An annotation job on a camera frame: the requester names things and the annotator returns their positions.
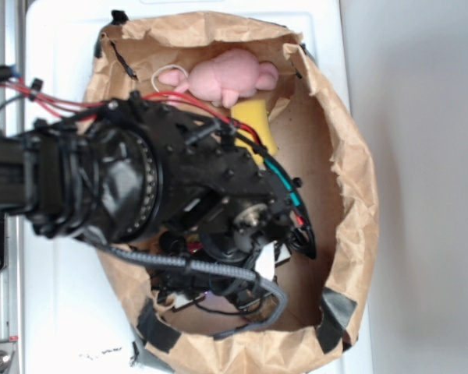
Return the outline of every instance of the white wall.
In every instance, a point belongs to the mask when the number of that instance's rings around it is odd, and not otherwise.
[[[374,372],[468,373],[468,1],[341,7],[380,190]]]

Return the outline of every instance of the gray braided cable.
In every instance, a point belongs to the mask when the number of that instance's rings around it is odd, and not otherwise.
[[[113,247],[111,245],[96,245],[96,247],[101,251],[107,252],[123,261],[133,263],[139,266],[161,270],[181,271],[184,271],[185,268],[189,268],[190,270],[198,273],[238,278],[251,283],[259,282],[260,287],[262,287],[265,291],[272,293],[278,299],[278,304],[274,312],[267,319],[260,322],[248,323],[247,325],[240,326],[232,330],[226,330],[222,331],[221,333],[216,333],[213,335],[213,338],[215,339],[222,339],[234,333],[240,333],[243,331],[254,329],[262,329],[267,326],[270,326],[281,316],[282,312],[286,307],[286,304],[288,303],[288,299],[284,291],[276,283],[270,282],[269,280],[263,277],[259,277],[257,273],[252,270],[217,263],[206,263],[197,260],[187,261],[179,257],[153,255],[145,252],[128,252],[123,249]]]

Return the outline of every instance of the metal frame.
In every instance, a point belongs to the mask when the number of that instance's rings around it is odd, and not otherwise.
[[[32,1],[0,0],[0,65],[16,65],[24,71],[25,19]],[[0,90],[0,103],[11,93]],[[22,103],[10,105],[0,114],[0,127],[7,135],[23,130]],[[0,273],[0,350],[9,355],[11,365],[5,372],[23,372],[23,256],[22,219],[9,217],[5,222],[6,267]]]

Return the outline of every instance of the white surface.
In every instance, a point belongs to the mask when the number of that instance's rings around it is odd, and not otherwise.
[[[131,19],[216,10],[303,32],[307,49],[348,104],[338,2],[299,0],[291,6],[270,2],[270,11],[266,5],[247,0],[187,2],[180,7],[137,0],[38,0],[27,15],[27,81],[39,77],[44,92],[79,100],[90,78],[94,42],[111,21],[112,9],[125,9]],[[27,123],[38,115],[46,117],[37,108],[28,109]],[[133,355],[129,324],[94,250],[69,239],[36,238],[29,226],[25,242],[26,373],[134,372],[128,367]],[[366,317],[358,345],[343,360],[316,373],[371,373],[367,322]]]
[[[380,191],[374,372],[468,373],[468,1],[342,0],[342,15]]]

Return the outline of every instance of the zip tie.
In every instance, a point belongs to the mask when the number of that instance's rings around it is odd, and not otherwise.
[[[40,93],[43,85],[43,80],[38,78],[35,78],[33,80],[33,82],[31,83],[30,95],[28,96],[28,99],[30,99],[30,101],[35,101],[37,99],[37,95]]]

